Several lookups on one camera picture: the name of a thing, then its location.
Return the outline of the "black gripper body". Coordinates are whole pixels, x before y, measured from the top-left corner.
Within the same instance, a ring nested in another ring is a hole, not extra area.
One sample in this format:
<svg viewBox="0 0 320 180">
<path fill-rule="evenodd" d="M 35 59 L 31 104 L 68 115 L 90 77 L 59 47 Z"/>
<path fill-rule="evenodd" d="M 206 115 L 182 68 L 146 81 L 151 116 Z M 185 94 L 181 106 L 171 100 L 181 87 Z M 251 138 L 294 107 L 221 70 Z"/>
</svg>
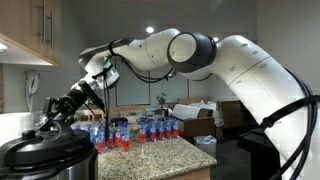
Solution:
<svg viewBox="0 0 320 180">
<path fill-rule="evenodd" d="M 45 100 L 43 121 L 48 124 L 53 120 L 65 120 L 86 102 L 92 102 L 96 107 L 103 110 L 105 105 L 96 95 L 93 89 L 85 81 L 80 81 L 67 94 L 57 99 L 49 97 Z"/>
</svg>

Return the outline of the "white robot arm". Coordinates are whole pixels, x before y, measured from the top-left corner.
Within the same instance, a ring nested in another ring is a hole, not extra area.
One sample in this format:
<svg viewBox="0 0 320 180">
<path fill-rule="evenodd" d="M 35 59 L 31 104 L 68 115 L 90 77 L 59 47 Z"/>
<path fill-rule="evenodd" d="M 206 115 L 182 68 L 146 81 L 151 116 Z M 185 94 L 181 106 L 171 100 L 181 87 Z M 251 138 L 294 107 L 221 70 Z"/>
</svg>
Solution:
<svg viewBox="0 0 320 180">
<path fill-rule="evenodd" d="M 190 80 L 220 77 L 253 115 L 281 157 L 277 180 L 319 180 L 319 96 L 295 73 L 241 35 L 220 42 L 196 32 L 163 30 L 146 39 L 123 38 L 79 55 L 87 75 L 56 100 L 52 120 L 73 114 L 84 102 L 99 102 L 95 90 L 114 86 L 119 74 L 108 59 L 119 56 L 140 70 L 170 65 Z"/>
</svg>

